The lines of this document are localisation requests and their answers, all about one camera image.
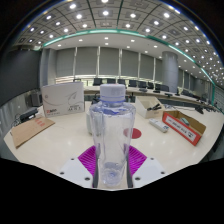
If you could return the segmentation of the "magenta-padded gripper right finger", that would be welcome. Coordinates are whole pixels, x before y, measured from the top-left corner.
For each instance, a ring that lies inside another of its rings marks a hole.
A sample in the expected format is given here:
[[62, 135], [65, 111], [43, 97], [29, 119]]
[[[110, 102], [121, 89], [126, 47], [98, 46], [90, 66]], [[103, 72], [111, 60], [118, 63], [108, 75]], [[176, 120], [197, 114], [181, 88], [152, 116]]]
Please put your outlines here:
[[127, 167], [129, 188], [140, 188], [165, 176], [166, 171], [154, 157], [147, 157], [135, 147], [129, 147]]

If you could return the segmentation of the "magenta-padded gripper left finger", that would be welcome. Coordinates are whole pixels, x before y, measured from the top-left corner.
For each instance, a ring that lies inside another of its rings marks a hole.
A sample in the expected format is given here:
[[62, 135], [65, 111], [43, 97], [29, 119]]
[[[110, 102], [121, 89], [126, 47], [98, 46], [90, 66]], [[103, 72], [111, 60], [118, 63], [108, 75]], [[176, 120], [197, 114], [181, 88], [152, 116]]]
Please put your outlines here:
[[59, 170], [58, 176], [84, 188], [94, 186], [96, 171], [95, 147], [86, 149], [77, 158], [70, 158]]

